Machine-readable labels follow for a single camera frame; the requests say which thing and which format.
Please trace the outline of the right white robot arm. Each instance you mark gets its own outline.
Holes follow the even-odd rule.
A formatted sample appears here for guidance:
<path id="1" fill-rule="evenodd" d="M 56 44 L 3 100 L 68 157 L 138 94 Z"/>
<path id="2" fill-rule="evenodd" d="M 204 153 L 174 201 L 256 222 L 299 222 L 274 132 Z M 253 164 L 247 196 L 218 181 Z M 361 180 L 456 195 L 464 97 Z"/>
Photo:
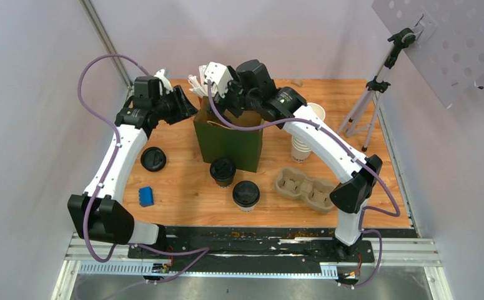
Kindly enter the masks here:
<path id="1" fill-rule="evenodd" d="M 354 149 L 316 115 L 306 99 L 291 87 L 278 88 L 257 59 L 237 68 L 213 62 L 208 81 L 217 86 L 215 104 L 235 117 L 255 111 L 263 120 L 300 139 L 339 181 L 329 198 L 338 211 L 333 251 L 349 261 L 358 253 L 362 210 L 379 180 L 381 159 Z"/>

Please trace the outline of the black coffee lid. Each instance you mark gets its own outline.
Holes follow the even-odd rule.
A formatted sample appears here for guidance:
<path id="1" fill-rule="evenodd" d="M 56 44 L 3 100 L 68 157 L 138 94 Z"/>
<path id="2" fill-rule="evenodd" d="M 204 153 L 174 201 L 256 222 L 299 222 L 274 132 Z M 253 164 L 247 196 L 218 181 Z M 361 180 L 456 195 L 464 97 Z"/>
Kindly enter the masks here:
<path id="1" fill-rule="evenodd" d="M 236 173 L 234 162 L 229 158 L 215 159 L 209 168 L 210 175 L 215 181 L 226 183 L 232 182 Z"/>
<path id="2" fill-rule="evenodd" d="M 253 206 L 260 200 L 260 189 L 252 181 L 241 181 L 234 186 L 232 198 L 236 205 Z"/>

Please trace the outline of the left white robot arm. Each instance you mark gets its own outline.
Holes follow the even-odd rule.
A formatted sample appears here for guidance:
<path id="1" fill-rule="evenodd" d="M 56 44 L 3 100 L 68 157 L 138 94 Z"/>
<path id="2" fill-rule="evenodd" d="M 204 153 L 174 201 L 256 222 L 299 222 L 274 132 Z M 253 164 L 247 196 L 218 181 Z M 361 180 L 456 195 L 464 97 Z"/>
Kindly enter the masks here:
<path id="1" fill-rule="evenodd" d="M 165 228 L 135 219 L 122 205 L 133 165 L 159 121 L 175 124 L 197 114 L 180 85 L 165 75 L 139 76 L 134 81 L 131 107 L 110 122 L 112 141 L 92 181 L 82 194 L 73 194 L 67 208 L 81 238 L 111 244 L 144 244 L 153 258 L 168 250 Z"/>

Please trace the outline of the green paper bag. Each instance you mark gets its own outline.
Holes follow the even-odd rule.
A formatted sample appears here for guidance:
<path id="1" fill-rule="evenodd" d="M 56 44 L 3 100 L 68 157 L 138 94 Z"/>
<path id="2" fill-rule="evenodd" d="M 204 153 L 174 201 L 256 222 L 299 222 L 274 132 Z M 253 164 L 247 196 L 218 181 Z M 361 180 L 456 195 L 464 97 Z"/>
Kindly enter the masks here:
<path id="1" fill-rule="evenodd" d="M 263 146 L 263 130 L 239 131 L 222 123 L 210 109 L 204 97 L 194 117 L 194 128 L 203 162 L 217 158 L 231 159 L 236 168 L 255 173 Z"/>

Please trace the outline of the white paper cup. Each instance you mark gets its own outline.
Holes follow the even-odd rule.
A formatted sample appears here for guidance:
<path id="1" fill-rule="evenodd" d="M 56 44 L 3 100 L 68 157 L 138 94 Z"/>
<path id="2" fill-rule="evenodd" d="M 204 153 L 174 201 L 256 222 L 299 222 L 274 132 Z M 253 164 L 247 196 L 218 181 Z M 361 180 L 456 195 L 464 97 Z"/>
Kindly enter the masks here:
<path id="1" fill-rule="evenodd" d="M 240 206 L 238 205 L 238 208 L 243 211 L 243 212 L 251 212 L 254 209 L 255 205 L 253 206 Z"/>

